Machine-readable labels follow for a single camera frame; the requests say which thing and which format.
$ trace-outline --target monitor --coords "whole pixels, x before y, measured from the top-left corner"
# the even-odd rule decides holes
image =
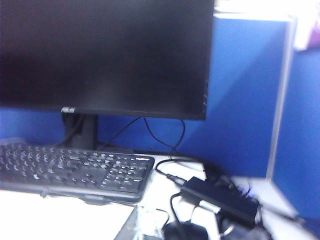
[[[213,0],[1,0],[0,103],[206,117]]]

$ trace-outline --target blue cubicle wall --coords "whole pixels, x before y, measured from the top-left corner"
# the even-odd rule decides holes
[[[186,121],[183,154],[221,165],[229,174],[266,174],[286,22],[215,19],[206,121]],[[47,144],[63,138],[58,112],[2,108],[0,137]],[[101,116],[99,138],[108,140],[132,117]],[[149,119],[154,134],[173,144],[181,123]],[[142,119],[113,142],[135,149],[169,151],[148,134]]]
[[[320,49],[294,55],[274,181],[304,217],[320,219]]]

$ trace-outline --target asus logo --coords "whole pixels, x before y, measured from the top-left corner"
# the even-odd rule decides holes
[[[73,114],[75,111],[76,111],[76,108],[75,108],[75,107],[69,107],[69,106],[64,106],[64,107],[61,109],[61,112],[62,112],[62,113],[66,113],[66,114]]]

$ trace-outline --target monitor stand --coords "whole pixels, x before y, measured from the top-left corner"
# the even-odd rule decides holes
[[[62,120],[66,137],[75,131],[72,137],[65,141],[65,147],[88,150],[97,149],[98,115],[62,113]]]

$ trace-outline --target computer mouse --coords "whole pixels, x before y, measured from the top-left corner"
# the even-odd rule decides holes
[[[189,221],[181,222],[181,227],[187,236],[187,240],[208,240],[207,230],[203,226]],[[177,223],[170,222],[162,229],[164,240],[182,240],[179,236]]]

